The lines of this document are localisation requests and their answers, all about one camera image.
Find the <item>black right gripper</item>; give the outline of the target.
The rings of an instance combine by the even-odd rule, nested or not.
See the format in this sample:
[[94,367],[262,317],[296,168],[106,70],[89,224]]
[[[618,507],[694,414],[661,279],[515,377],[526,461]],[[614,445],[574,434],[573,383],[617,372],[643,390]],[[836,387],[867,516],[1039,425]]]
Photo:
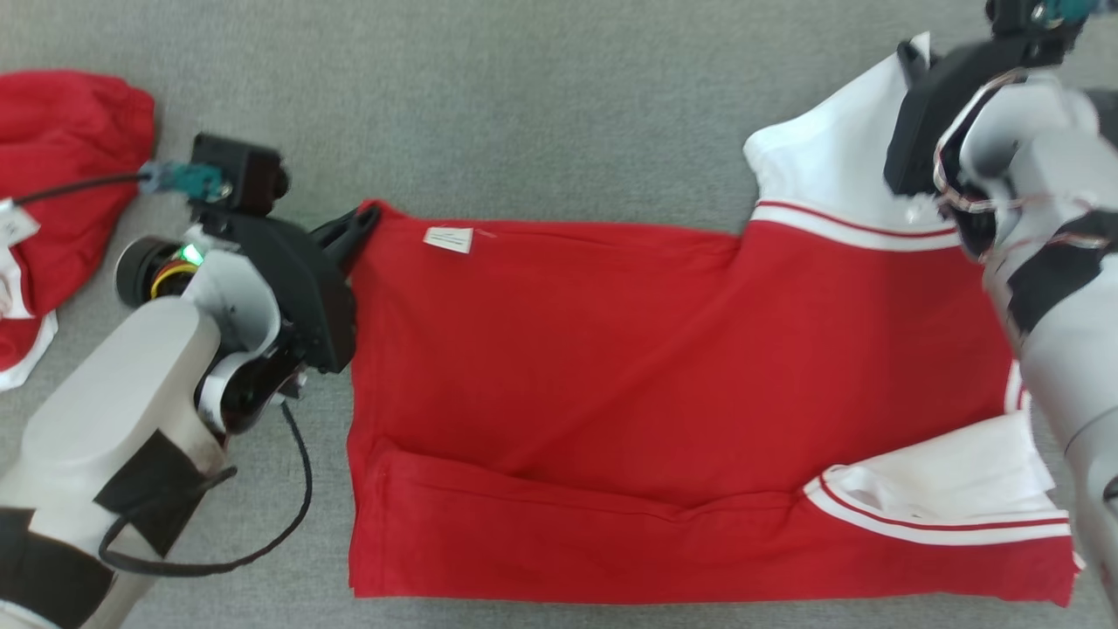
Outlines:
[[1062,37],[1017,35],[925,55],[912,40],[898,44],[906,94],[887,147],[884,182],[896,196],[934,194],[934,153],[979,87],[1014,69],[1062,63]]

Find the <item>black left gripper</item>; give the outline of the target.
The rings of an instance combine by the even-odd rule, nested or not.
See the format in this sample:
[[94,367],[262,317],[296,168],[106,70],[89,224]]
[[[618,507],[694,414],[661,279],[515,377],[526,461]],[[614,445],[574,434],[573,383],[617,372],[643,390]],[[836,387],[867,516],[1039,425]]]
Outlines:
[[196,212],[203,263],[193,303],[254,375],[339,373],[356,354],[348,276],[380,207],[361,204],[315,230],[247,212]]

